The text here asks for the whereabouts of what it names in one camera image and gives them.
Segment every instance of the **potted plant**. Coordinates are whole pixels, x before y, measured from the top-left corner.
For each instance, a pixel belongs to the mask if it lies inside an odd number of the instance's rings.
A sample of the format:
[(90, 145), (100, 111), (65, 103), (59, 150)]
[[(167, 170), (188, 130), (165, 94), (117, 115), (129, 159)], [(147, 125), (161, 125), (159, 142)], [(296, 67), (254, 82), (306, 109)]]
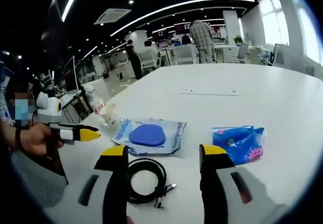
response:
[(239, 35), (236, 35), (235, 38), (233, 38), (233, 40), (236, 43), (236, 45), (238, 45), (238, 46), (240, 46), (240, 44), (243, 43), (243, 39)]

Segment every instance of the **wrist band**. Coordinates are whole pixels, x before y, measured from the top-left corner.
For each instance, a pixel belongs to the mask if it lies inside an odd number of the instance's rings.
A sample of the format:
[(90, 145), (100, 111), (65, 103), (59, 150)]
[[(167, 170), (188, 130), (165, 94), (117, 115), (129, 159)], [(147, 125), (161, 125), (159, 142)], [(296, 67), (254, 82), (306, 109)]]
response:
[(20, 133), (21, 133), (21, 128), (17, 127), (16, 128), (16, 135), (15, 135), (15, 143), (16, 143), (18, 150), (23, 150), (21, 140), (20, 140)]

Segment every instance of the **paper cup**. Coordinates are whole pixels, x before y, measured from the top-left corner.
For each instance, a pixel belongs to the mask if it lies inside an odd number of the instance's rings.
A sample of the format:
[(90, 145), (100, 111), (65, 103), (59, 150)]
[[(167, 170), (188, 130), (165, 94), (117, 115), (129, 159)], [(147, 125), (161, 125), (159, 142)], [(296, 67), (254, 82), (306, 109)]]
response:
[(99, 114), (106, 121), (109, 127), (116, 130), (121, 123), (121, 118), (114, 113), (115, 104), (109, 104), (104, 106)]

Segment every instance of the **blue sponge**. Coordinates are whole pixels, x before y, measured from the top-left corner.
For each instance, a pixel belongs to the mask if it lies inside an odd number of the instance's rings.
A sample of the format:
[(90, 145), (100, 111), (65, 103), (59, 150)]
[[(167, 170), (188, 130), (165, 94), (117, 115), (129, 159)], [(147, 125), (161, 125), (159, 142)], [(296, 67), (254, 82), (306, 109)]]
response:
[(129, 134), (129, 140), (137, 145), (157, 147), (165, 142), (166, 136), (160, 126), (143, 124)]

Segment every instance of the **man in plaid shirt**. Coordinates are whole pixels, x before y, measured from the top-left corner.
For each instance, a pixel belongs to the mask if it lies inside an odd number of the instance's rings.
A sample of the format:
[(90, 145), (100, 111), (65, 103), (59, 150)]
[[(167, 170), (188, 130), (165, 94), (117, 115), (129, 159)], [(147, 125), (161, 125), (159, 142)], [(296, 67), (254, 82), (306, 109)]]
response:
[(197, 49), (200, 54), (200, 63), (212, 63), (214, 47), (212, 36), (215, 34), (212, 27), (210, 27), (206, 22), (196, 20), (191, 26), (190, 34), (197, 45)]

